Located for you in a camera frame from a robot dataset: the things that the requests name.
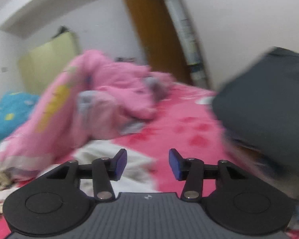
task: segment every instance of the pink bed sheet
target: pink bed sheet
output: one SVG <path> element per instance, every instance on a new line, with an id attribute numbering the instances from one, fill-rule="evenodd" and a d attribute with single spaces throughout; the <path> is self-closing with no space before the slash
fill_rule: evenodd
<path id="1" fill-rule="evenodd" d="M 213 92 L 176 84 L 167 99 L 159 102 L 155 120 L 149 122 L 139 134 L 114 139 L 122 147 L 131 148 L 157 160 L 153 177 L 157 189 L 181 193 L 184 182 L 175 180 L 168 164 L 168 151 L 176 148 L 184 158 L 195 157 L 206 164 L 217 164 L 220 159 L 235 160 L 225 154 L 221 143 L 222 127 L 215 120 L 209 105 L 196 101 Z M 204 181 L 203 195 L 215 189 L 213 180 Z M 10 233 L 5 220 L 0 220 L 0 239 Z"/>

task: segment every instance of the wall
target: wall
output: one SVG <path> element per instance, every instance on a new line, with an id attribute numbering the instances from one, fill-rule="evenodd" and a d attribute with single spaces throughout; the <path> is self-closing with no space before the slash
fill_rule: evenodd
<path id="1" fill-rule="evenodd" d="M 0 98 L 7 91 L 22 91 L 23 84 L 17 68 L 17 58 L 23 53 L 22 40 L 0 31 Z"/>
<path id="2" fill-rule="evenodd" d="M 62 7 L 55 4 L 56 10 Z M 24 30 L 32 25 L 23 23 Z M 135 57 L 137 63 L 145 64 L 143 50 L 133 31 L 131 20 L 122 0 L 97 0 L 58 17 L 25 39 L 28 49 L 48 41 L 59 26 L 66 25 L 78 36 L 83 50 L 99 49 L 111 58 Z"/>
<path id="3" fill-rule="evenodd" d="M 183 0 L 214 88 L 272 46 L 299 52 L 299 0 Z"/>

